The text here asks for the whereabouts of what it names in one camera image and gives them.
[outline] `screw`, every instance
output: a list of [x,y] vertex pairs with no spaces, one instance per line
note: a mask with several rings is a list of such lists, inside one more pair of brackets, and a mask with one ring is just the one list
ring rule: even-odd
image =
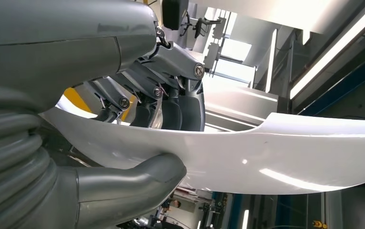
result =
[[156,98],[160,98],[163,94],[162,90],[159,87],[155,87],[153,93],[156,96]]
[[195,70],[195,77],[198,79],[202,79],[203,73],[205,72],[202,64],[200,64],[200,63],[196,64],[194,70]]
[[125,97],[122,97],[119,101],[121,108],[126,109],[129,107],[129,100]]
[[156,33],[162,37],[164,37],[164,31],[162,30],[162,28],[160,26],[156,27]]

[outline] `window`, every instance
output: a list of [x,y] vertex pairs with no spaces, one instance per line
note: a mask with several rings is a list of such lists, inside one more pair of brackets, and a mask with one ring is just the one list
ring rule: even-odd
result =
[[219,60],[216,65],[215,74],[248,84],[254,76],[254,71],[254,67],[231,61]]
[[221,55],[239,61],[244,61],[250,49],[251,49],[250,44],[244,42],[238,42],[232,39],[225,39]]

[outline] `gray housing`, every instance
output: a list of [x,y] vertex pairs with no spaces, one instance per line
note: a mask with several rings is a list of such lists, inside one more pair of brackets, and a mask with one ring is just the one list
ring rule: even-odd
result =
[[156,46],[157,19],[129,0],[0,0],[0,229],[104,228],[159,206],[186,174],[159,152],[137,167],[58,167],[35,133],[68,87]]

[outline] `white panel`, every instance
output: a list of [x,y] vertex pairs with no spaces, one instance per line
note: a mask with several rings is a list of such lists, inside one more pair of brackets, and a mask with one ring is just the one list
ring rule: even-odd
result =
[[188,170],[182,185],[196,189],[275,195],[365,183],[365,120],[272,113],[250,131],[204,133],[103,123],[56,107],[42,116],[105,167],[174,153]]

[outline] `blue beam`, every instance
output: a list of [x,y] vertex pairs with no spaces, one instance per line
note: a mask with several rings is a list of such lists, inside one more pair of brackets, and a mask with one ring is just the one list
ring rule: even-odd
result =
[[365,62],[338,82],[337,85],[321,95],[316,101],[303,110],[300,115],[318,115],[363,83],[365,83]]

